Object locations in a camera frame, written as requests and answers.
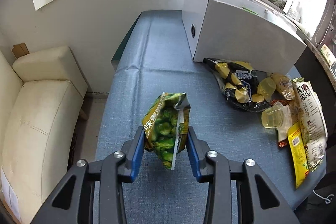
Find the green pea snack bag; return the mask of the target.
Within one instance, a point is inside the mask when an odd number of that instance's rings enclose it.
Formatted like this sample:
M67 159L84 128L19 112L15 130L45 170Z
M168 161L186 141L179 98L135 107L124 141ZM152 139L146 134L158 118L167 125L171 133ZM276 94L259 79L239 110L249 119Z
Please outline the green pea snack bag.
M190 109L186 93L162 93L142 119L145 149L167 169L175 169L177 155L185 149Z

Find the black yellow chips bag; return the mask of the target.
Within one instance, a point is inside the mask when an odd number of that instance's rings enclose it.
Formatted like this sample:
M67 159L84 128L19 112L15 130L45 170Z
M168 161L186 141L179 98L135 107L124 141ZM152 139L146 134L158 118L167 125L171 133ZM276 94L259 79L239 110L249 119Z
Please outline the black yellow chips bag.
M260 82L250 63L213 58L204 58L203 63L210 68L225 101L233 108L260 113L270 107L257 91Z

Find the clear jelly cup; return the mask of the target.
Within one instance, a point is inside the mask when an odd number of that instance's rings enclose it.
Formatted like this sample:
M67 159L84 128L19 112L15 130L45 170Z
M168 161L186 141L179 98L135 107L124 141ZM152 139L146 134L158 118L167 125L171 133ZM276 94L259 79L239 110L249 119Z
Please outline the clear jelly cup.
M272 94L275 90L275 82L270 77L267 77L259 83L257 87L257 93L252 95L252 101L255 103L260 103L263 101L270 102Z
M261 114L261 122L265 128L279 128L284 121L284 106L277 102L272 107L266 109Z

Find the brown edged white snack pack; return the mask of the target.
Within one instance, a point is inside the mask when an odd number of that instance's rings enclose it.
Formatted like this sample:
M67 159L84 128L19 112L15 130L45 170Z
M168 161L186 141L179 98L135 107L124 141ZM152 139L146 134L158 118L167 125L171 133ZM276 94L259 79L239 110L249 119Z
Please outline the brown edged white snack pack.
M278 146L282 148L288 144L288 129L298 122L298 106L295 100L272 100L271 105L273 106L277 102L280 102L284 106L283 124L281 127L275 128L278 132Z

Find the yellow snack bag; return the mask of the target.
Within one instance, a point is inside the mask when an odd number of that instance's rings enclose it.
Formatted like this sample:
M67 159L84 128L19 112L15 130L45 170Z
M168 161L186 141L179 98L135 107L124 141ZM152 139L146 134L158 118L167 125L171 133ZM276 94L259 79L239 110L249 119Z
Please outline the yellow snack bag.
M288 129L288 143L294 165L295 188L298 189L310 172L299 122L296 122Z

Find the kuromi round cracker pack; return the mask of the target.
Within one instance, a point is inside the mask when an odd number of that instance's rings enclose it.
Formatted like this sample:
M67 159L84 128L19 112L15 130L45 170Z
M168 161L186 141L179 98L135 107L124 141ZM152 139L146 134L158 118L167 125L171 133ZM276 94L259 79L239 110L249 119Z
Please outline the kuromi round cracker pack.
M295 93L291 79L287 76L272 73L270 74L271 79L276 84L276 90L288 101L295 99Z

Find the white tall snack bag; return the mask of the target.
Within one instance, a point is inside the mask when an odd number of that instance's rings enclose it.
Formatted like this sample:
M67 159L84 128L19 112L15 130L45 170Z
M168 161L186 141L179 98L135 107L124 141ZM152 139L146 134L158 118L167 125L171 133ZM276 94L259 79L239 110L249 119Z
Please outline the white tall snack bag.
M327 128L322 105L310 82L299 77L292 80L292 85L307 164L313 172L322 163L327 147Z

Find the cream leather sofa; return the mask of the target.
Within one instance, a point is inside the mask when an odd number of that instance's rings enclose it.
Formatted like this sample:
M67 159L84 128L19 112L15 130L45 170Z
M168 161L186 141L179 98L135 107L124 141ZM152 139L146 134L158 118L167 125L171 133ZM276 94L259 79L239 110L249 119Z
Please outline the cream leather sofa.
M67 46L1 57L1 199L20 223L66 174L87 89Z

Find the white storage box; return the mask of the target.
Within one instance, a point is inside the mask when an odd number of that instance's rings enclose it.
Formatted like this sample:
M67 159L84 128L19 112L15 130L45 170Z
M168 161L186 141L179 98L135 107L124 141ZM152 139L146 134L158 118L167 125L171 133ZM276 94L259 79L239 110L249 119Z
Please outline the white storage box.
M182 21L194 62L245 61L286 75L306 48L296 27L252 0L185 0Z

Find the white plastic bottle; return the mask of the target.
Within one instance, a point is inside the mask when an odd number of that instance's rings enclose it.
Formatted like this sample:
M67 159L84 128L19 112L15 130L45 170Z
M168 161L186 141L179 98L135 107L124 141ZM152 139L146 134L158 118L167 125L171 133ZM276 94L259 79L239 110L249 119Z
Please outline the white plastic bottle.
M301 4L300 1L293 1L291 4L287 15L290 17L290 19L295 20L296 22L299 22L301 19Z

